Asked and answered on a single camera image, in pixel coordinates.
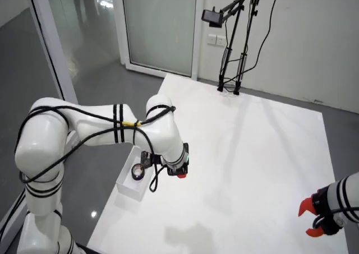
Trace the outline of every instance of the glass panel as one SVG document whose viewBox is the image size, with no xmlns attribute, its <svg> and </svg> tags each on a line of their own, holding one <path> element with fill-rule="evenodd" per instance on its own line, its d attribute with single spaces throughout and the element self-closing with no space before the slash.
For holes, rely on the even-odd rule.
<svg viewBox="0 0 359 254">
<path fill-rule="evenodd" d="M 196 0 L 123 0 L 131 62 L 191 75 Z"/>
<path fill-rule="evenodd" d="M 41 97 L 57 97 L 27 0 L 0 0 L 0 220 L 24 185 L 13 148 L 21 122 Z"/>
<path fill-rule="evenodd" d="M 80 104 L 96 104 L 119 68 L 112 0 L 49 0 Z"/>
</svg>

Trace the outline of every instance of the wall outlet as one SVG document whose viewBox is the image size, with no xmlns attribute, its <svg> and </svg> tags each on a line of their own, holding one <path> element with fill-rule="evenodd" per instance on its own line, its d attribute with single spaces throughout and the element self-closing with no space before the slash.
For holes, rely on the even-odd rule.
<svg viewBox="0 0 359 254">
<path fill-rule="evenodd" d="M 209 34 L 207 37 L 207 44 L 215 45 L 217 42 L 217 36 L 215 34 Z"/>
<path fill-rule="evenodd" d="M 217 45 L 225 46 L 227 43 L 227 40 L 225 39 L 225 36 L 217 35 Z"/>
</svg>

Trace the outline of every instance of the microphone stand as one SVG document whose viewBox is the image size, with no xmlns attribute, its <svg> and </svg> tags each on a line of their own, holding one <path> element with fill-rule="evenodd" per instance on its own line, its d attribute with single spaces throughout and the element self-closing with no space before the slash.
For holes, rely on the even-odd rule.
<svg viewBox="0 0 359 254">
<path fill-rule="evenodd" d="M 236 87 L 234 88 L 234 91 L 233 91 L 233 93 L 236 95 L 240 94 L 240 88 L 241 88 L 241 84 L 242 84 L 242 80 L 243 80 L 243 75 L 245 73 L 245 66 L 246 66 L 246 61 L 247 61 L 249 33 L 251 31 L 253 17 L 257 16 L 257 14 L 258 14 L 258 10 L 256 10 L 256 6 L 258 6 L 258 4 L 259 4 L 259 0 L 251 0 L 251 2 L 250 2 L 252 9 L 251 9 L 250 20 L 248 22 L 245 47 L 243 49 L 243 52 L 241 53 L 241 58 L 240 58 L 240 62 L 238 64 L 238 69 L 237 69 Z"/>
</svg>

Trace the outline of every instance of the white wall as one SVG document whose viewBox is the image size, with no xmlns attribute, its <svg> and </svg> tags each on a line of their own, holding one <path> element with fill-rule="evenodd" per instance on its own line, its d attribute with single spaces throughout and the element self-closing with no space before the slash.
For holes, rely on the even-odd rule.
<svg viewBox="0 0 359 254">
<path fill-rule="evenodd" d="M 27 0 L 0 0 L 0 27 L 28 7 Z"/>
<path fill-rule="evenodd" d="M 216 10 L 233 0 L 205 0 Z M 243 51 L 248 3 L 241 14 L 232 59 Z M 261 0 L 249 42 L 247 68 L 255 63 L 268 30 L 273 0 Z M 242 86 L 359 113 L 359 0 L 277 0 L 272 30 L 257 67 L 246 73 Z M 231 35 L 234 17 L 228 21 Z M 222 29 L 203 24 L 201 78 L 218 80 L 223 48 L 207 45 L 208 33 L 224 35 Z M 226 76 L 234 76 L 230 63 Z"/>
</svg>

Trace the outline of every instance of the door frame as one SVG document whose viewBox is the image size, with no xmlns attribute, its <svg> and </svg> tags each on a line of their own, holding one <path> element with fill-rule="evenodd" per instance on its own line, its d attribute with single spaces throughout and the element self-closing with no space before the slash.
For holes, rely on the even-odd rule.
<svg viewBox="0 0 359 254">
<path fill-rule="evenodd" d="M 126 69 L 137 71 L 141 73 L 147 73 L 148 75 L 165 77 L 166 74 L 170 73 L 167 71 L 161 71 L 158 69 L 145 67 L 131 63 L 130 51 L 128 46 L 128 36 L 126 27 L 125 7 L 123 0 L 113 0 L 115 23 L 117 28 L 117 40 L 119 45 L 119 52 L 121 56 L 121 63 L 126 66 Z M 199 62 L 200 62 L 200 45 L 201 45 L 201 34 L 202 34 L 202 12 L 204 8 L 204 0 L 196 0 L 195 10 L 195 31 L 194 31 L 194 42 L 192 51 L 192 70 L 191 78 L 197 80 Z"/>
</svg>

